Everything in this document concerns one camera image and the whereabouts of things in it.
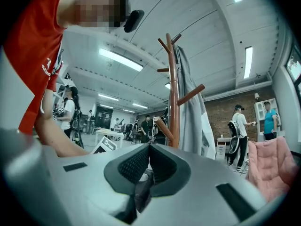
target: black mesh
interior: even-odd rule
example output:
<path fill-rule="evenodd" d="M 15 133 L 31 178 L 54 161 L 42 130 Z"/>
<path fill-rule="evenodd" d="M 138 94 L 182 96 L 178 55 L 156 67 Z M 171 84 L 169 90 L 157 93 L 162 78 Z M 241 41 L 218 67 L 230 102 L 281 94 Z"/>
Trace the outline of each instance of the black mesh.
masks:
<path fill-rule="evenodd" d="M 118 166 L 118 172 L 130 182 L 137 184 L 149 164 L 149 149 L 144 148 Z"/>
<path fill-rule="evenodd" d="M 152 146 L 150 146 L 150 164 L 154 172 L 155 185 L 168 180 L 177 171 L 177 164 Z"/>

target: white shirt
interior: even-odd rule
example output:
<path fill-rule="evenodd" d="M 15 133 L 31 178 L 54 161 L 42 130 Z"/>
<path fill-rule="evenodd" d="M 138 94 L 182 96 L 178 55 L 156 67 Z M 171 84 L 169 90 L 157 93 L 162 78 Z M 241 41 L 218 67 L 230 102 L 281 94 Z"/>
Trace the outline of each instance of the white shirt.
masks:
<path fill-rule="evenodd" d="M 68 111 L 71 114 L 71 120 L 72 120 L 72 117 L 73 117 L 74 111 L 75 111 L 75 104 L 74 104 L 73 100 L 67 100 L 65 108 L 64 108 L 64 112 L 65 111 Z M 62 125 L 61 125 L 61 129 L 62 130 L 69 129 L 71 127 L 70 126 L 70 121 L 63 121 Z"/>
<path fill-rule="evenodd" d="M 246 137 L 246 118 L 245 115 L 241 114 L 241 113 L 235 113 L 232 117 L 233 121 L 236 121 L 239 127 L 239 132 L 240 135 L 238 136 L 238 138 L 244 138 Z"/>
<path fill-rule="evenodd" d="M 117 124 L 117 121 L 116 120 L 112 120 L 110 128 L 114 128 L 116 124 Z"/>
<path fill-rule="evenodd" d="M 91 116 L 92 116 L 92 113 L 89 112 L 89 115 L 88 115 L 88 121 L 90 121 Z"/>

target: red shirt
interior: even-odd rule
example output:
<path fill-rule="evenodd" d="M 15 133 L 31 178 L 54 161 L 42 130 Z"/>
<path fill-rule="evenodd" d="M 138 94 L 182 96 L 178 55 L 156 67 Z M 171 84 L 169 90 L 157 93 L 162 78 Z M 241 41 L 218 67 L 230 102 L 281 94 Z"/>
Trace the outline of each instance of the red shirt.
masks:
<path fill-rule="evenodd" d="M 64 28 L 56 22 L 59 0 L 32 0 L 9 32 L 3 48 L 20 79 L 34 94 L 19 130 L 32 134 L 45 89 L 56 91 L 55 63 Z"/>

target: chair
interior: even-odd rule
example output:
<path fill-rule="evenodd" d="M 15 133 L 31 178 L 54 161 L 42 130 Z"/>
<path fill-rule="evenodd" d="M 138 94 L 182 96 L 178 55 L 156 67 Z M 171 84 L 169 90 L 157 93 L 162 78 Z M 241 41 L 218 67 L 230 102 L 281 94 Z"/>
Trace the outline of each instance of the chair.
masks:
<path fill-rule="evenodd" d="M 283 137 L 270 141 L 249 141 L 249 173 L 254 184 L 268 202 L 286 193 L 297 174 L 298 166 Z"/>

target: hanging clothes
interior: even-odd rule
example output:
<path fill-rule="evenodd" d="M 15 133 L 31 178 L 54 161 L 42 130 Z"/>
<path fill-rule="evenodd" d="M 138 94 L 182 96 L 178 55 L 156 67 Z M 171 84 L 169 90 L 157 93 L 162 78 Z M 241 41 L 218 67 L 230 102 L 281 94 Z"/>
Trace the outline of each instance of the hanging clothes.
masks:
<path fill-rule="evenodd" d="M 190 75 L 184 50 L 174 45 L 174 57 L 179 82 L 179 98 L 197 86 Z M 215 143 L 205 104 L 200 93 L 180 106 L 179 149 L 215 159 Z"/>

